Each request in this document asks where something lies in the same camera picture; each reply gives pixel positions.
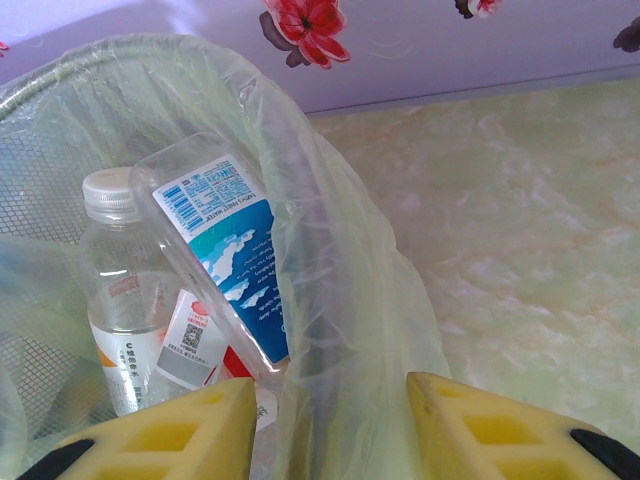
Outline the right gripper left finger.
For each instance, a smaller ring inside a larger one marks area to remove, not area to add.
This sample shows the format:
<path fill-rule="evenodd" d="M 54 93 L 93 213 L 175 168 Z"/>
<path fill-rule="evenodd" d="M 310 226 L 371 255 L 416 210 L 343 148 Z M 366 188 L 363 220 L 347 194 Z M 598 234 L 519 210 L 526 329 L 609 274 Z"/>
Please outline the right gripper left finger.
<path fill-rule="evenodd" d="M 254 381 L 229 379 L 64 439 L 22 479 L 247 479 Z"/>

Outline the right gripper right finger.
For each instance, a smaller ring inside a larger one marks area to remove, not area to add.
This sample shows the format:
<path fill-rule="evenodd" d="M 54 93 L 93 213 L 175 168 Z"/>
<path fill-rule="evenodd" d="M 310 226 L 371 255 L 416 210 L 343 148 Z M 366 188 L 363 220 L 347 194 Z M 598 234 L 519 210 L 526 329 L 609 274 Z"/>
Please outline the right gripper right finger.
<path fill-rule="evenodd" d="M 596 427 L 430 373 L 407 391 L 431 479 L 636 479 L 639 456 Z"/>

